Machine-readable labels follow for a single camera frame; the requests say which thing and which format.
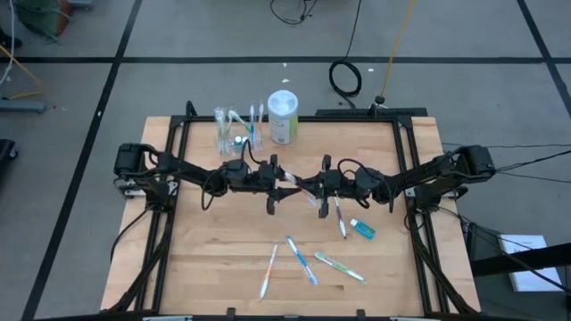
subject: yellow cable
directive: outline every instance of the yellow cable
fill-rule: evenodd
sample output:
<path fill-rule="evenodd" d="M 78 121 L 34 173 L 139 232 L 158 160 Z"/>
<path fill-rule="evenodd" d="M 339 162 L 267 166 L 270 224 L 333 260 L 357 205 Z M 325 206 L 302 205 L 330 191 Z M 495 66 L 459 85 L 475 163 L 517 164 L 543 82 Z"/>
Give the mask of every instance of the yellow cable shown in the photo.
<path fill-rule="evenodd" d="M 8 57 L 12 58 L 13 61 L 16 62 L 18 67 L 20 67 L 22 70 L 24 70 L 32 79 L 34 79 L 34 81 L 36 81 L 38 86 L 40 86 L 40 87 L 44 86 L 44 84 L 42 84 L 42 81 L 40 79 L 38 79 L 36 77 L 36 75 L 34 75 L 31 71 L 29 71 L 28 68 L 24 67 L 20 62 L 18 62 L 16 60 L 16 58 L 14 58 L 12 56 L 12 54 L 6 48 L 4 48 L 3 45 L 0 45 L 0 50 L 2 50 Z M 9 99 L 16 99 L 16 98 L 28 97 L 28 96 L 32 96 L 32 95 L 41 95 L 41 94 L 42 94 L 41 91 L 36 91 L 36 92 L 31 92 L 31 93 L 23 93 L 23 94 L 13 95 Z"/>
<path fill-rule="evenodd" d="M 412 13 L 412 8 L 417 3 L 417 0 L 410 0 L 409 9 L 407 9 L 407 14 L 404 17 L 404 22 L 402 23 L 401 30 L 399 30 L 399 34 L 394 41 L 393 50 L 391 51 L 391 57 L 389 58 L 389 65 L 386 67 L 385 73 L 385 80 L 383 81 L 383 89 L 381 90 L 381 97 L 385 97 L 385 89 L 386 84 L 389 82 L 389 78 L 391 77 L 391 67 L 393 66 L 393 58 L 396 55 L 396 50 L 399 47 L 399 43 L 402 39 L 402 34 L 404 34 L 404 30 L 407 28 L 410 20 L 410 14 Z"/>

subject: blue toothbrush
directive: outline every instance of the blue toothbrush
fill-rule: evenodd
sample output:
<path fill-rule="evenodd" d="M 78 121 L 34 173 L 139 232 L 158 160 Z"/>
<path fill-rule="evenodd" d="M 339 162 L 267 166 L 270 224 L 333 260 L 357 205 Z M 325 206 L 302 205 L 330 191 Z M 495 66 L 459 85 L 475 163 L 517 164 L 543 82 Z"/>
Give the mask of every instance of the blue toothbrush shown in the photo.
<path fill-rule="evenodd" d="M 317 285 L 318 284 L 317 277 L 315 277 L 313 275 L 313 272 L 311 272 L 310 266 L 307 265 L 307 262 L 303 258 L 302 254 L 297 250 L 297 247 L 295 246 L 294 240 L 292 240 L 292 238 L 290 236 L 286 236 L 285 239 L 287 240 L 287 243 L 289 244 L 289 246 L 292 248 L 292 251 L 294 252 L 294 254 L 297 256 L 297 259 L 300 260 L 300 262 L 302 263 L 302 266 L 305 268 L 305 272 L 307 272 L 307 276 L 310 278 L 311 284 Z"/>

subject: white container lid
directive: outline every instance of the white container lid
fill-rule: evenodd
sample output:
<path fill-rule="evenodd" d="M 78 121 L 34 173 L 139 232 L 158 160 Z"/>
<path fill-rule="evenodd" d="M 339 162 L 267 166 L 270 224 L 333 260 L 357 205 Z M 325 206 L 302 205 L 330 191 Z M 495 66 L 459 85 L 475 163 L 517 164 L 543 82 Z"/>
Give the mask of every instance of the white container lid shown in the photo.
<path fill-rule="evenodd" d="M 295 113 L 297 104 L 297 96 L 289 90 L 278 90 L 268 98 L 268 108 L 277 116 Z"/>

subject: blue toothpaste tube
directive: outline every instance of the blue toothpaste tube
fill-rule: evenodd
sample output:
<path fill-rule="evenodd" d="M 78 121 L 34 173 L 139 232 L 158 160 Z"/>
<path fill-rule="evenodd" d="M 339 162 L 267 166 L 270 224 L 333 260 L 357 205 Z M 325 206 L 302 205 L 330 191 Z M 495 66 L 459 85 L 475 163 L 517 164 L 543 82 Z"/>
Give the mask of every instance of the blue toothpaste tube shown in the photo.
<path fill-rule="evenodd" d="M 357 232 L 359 232 L 361 235 L 367 237 L 369 240 L 373 239 L 373 237 L 375 237 L 375 233 L 376 231 L 370 227 L 368 227 L 367 224 L 358 221 L 357 219 L 352 219 L 351 220 L 351 225 L 353 227 L 355 227 L 355 229 L 357 230 Z"/>

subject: black metal frame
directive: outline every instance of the black metal frame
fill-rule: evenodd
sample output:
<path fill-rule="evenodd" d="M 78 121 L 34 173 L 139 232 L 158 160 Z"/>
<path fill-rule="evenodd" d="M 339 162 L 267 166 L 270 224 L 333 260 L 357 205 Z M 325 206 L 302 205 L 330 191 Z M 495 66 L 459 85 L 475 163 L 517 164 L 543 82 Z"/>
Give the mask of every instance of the black metal frame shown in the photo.
<path fill-rule="evenodd" d="M 413 167 L 417 167 L 420 164 L 420 160 L 418 158 L 418 148 L 416 144 L 416 139 L 414 137 L 414 128 L 412 125 L 412 117 L 425 117 L 426 109 L 423 108 L 412 108 L 412 109 L 391 109 L 391 110 L 378 110 L 374 106 L 371 106 L 368 110 L 350 110 L 350 111 L 317 111 L 316 116 L 300 116 L 300 122 L 382 122 L 382 123 L 390 123 L 393 127 L 393 135 L 394 135 L 394 142 L 397 152 L 397 159 L 399 162 L 400 171 L 403 172 L 407 169 L 406 165 L 406 157 L 401 137 L 401 128 L 406 129 L 406 135 L 410 147 L 410 157 L 412 160 Z M 214 118 L 212 116 L 198 116 L 193 105 L 188 102 L 186 104 L 186 115 L 183 116 L 172 116 L 170 119 L 170 126 L 169 126 L 169 133 L 167 135 L 167 143 L 165 151 L 173 152 L 173 144 L 175 140 L 176 133 L 178 128 L 182 128 L 182 135 L 180 137 L 180 144 L 178 148 L 178 157 L 180 159 L 184 159 L 185 152 L 186 152 L 186 145 L 188 142 L 188 135 L 190 132 L 190 125 L 192 122 L 213 122 Z M 405 197 L 405 204 L 407 208 L 407 216 L 409 219 L 410 224 L 410 236 L 411 241 L 414 243 L 421 242 L 420 240 L 420 233 L 418 229 L 417 219 L 416 219 L 416 206 L 414 202 L 414 197 L 411 197 L 407 194 L 404 194 Z M 178 200 L 178 193 L 174 193 L 172 195 L 172 204 L 169 209 L 164 211 L 156 211 L 153 213 L 151 226 L 149 228 L 149 235 L 147 237 L 147 245 L 145 246 L 145 256 L 144 256 L 144 265 L 151 261 L 151 257 L 155 256 L 156 254 L 154 248 L 155 243 L 157 240 L 157 234 L 159 230 L 159 224 L 161 222 L 161 215 L 166 215 L 166 222 L 165 226 L 172 227 L 174 223 L 174 216 L 176 212 Z M 426 244 L 429 250 L 429 257 L 432 259 L 439 269 L 440 263 L 438 258 L 438 251 L 436 248 L 436 241 L 434 237 L 434 229 L 432 226 L 432 221 L 430 220 L 430 216 L 424 216 L 424 230 L 426 234 Z M 127 305 L 122 306 L 121 309 L 113 310 L 113 311 L 102 311 L 100 314 L 96 315 L 86 315 L 86 316 L 73 316 L 73 317 L 57 317 L 57 318 L 50 318 L 49 320 L 58 320 L 58 321 L 79 321 L 79 320 L 136 320 L 140 321 L 143 320 L 144 317 L 157 317 L 160 316 L 160 307 L 161 307 L 161 297 L 162 297 L 162 290 L 164 287 L 164 279 L 166 276 L 166 267 L 168 263 L 169 257 L 169 247 L 170 247 L 170 239 L 172 237 L 172 228 L 165 228 L 166 237 L 167 237 L 167 249 L 161 253 L 159 258 L 159 267 L 157 272 L 157 278 L 155 282 L 155 287 L 153 289 L 153 303 L 151 309 L 144 309 L 145 305 L 145 293 L 147 288 L 146 280 L 143 282 L 143 286 L 139 289 L 137 296 L 135 298 L 135 309 L 132 311 L 126 311 Z M 440 307 L 440 311 L 434 312 L 432 311 L 431 300 L 430 300 L 430 293 L 428 291 L 428 285 L 426 281 L 426 271 L 425 271 L 425 261 L 423 261 L 422 255 L 425 255 L 424 259 L 426 259 L 426 252 L 419 253 L 418 251 L 414 251 L 414 258 L 415 258 L 415 265 L 417 270 L 417 278 L 418 278 L 418 290 L 422 302 L 422 308 L 424 312 L 424 317 L 433 317 L 439 318 L 441 320 L 499 320 L 505 318 L 495 318 L 495 317 L 487 317 L 478 314 L 451 314 L 448 307 L 448 299 L 443 290 L 443 285 L 435 282 L 436 290 L 438 294 L 438 304 Z M 365 310 L 358 309 L 356 310 L 355 317 L 304 317 L 304 316 L 237 316 L 235 308 L 228 308 L 227 314 L 222 316 L 181 316 L 181 320 L 264 320 L 264 321 L 271 321 L 271 320 L 308 320 L 308 321 L 321 321 L 321 320 L 358 320 L 358 321 L 366 321 L 366 320 L 390 320 L 390 317 L 367 317 L 365 314 Z"/>
<path fill-rule="evenodd" d="M 179 152 L 178 152 L 178 157 L 181 159 L 184 159 L 190 123 L 191 122 L 213 122 L 214 121 L 214 118 L 212 116 L 197 116 L 196 112 L 194 111 L 194 108 L 192 108 L 191 111 L 189 110 L 189 108 L 191 108 L 191 107 L 189 107 L 189 105 L 187 105 L 187 115 L 186 116 L 173 116 L 171 118 L 169 134 L 167 136 L 167 143 L 166 143 L 166 148 L 165 148 L 166 152 L 172 152 L 174 137 L 176 135 L 177 128 L 179 126 L 182 126 L 183 132 L 182 132 L 182 136 L 180 139 L 180 146 L 179 146 Z M 404 170 L 406 170 L 407 166 L 406 166 L 406 158 L 405 158 L 404 148 L 403 148 L 402 138 L 401 138 L 401 125 L 403 125 L 406 128 L 408 142 L 409 142 L 409 146 L 410 146 L 410 156 L 412 159 L 413 166 L 416 167 L 420 164 L 420 162 L 419 162 L 419 158 L 418 158 L 418 149 L 417 149 L 416 140 L 414 137 L 414 129 L 412 126 L 411 117 L 423 117 L 426 115 L 427 115 L 426 109 L 423 109 L 423 108 L 399 109 L 399 110 L 376 110 L 376 109 L 349 110 L 349 111 L 326 110 L 326 111 L 317 111 L 316 116 L 300 116 L 299 121 L 300 122 L 383 122 L 383 123 L 390 123 L 393 126 L 394 142 L 395 142 L 395 146 L 396 146 L 396 150 L 397 150 L 397 158 L 398 158 L 398 162 L 399 162 L 399 167 L 400 167 L 401 171 L 404 171 Z M 165 214 L 167 215 L 167 220 L 170 220 L 171 222 L 174 221 L 174 215 L 175 215 L 176 203 L 177 203 L 177 195 L 178 194 L 173 195 L 174 196 L 174 200 L 173 200 L 174 205 L 173 205 L 172 210 L 165 212 Z M 410 206 L 409 206 L 410 200 L 407 199 L 406 203 L 407 203 L 407 211 L 411 210 Z M 147 237 L 147 244 L 145 246 L 144 264 L 149 262 L 151 254 L 153 252 L 154 245 L 156 244 L 156 238 L 157 238 L 158 227 L 160 224 L 161 215 L 162 215 L 161 212 L 154 212 L 153 213 L 153 218 L 152 218 L 151 226 L 149 229 L 149 235 Z M 417 229 L 416 219 L 414 218 L 414 216 L 409 216 L 409 218 L 410 218 L 409 223 L 410 223 L 411 229 L 416 230 Z M 425 227 L 426 227 L 425 231 L 426 231 L 427 244 L 428 244 L 428 247 L 430 249 L 432 258 L 436 262 L 438 262 L 438 265 L 440 266 L 439 261 L 438 261 L 438 251 L 436 249 L 436 241 L 434 238 L 434 229 L 432 227 L 432 222 L 430 220 L 430 216 L 426 217 Z M 162 288 L 164 286 L 164 278 L 165 278 L 168 256 L 169 256 L 168 251 L 165 251 L 162 258 L 161 258 L 161 261 L 159 263 L 158 275 L 156 278 L 156 284 L 155 284 L 155 288 L 153 291 L 154 296 L 153 296 L 153 304 L 151 306 L 151 310 L 157 311 L 157 312 L 160 311 L 160 306 L 161 306 L 161 294 L 162 294 Z M 427 285 L 427 281 L 426 281 L 426 272 L 424 269 L 424 262 L 416 253 L 415 253 L 415 264 L 416 264 L 416 269 L 417 269 L 418 288 L 419 288 L 420 297 L 422 300 L 423 311 L 426 315 L 426 314 L 432 312 L 430 294 L 428 292 L 428 285 Z M 145 283 L 144 288 L 141 289 L 141 291 L 137 295 L 137 300 L 136 300 L 136 305 L 135 305 L 136 310 L 143 309 L 143 306 L 145 305 L 146 286 L 147 286 L 147 284 Z M 446 296 L 443 292 L 443 289 L 439 284 L 436 284 L 436 286 L 437 286 L 436 289 L 438 291 L 439 305 L 441 308 L 440 311 L 444 312 L 444 313 L 448 313 L 448 312 L 450 312 L 448 309 L 448 301 L 447 301 Z"/>

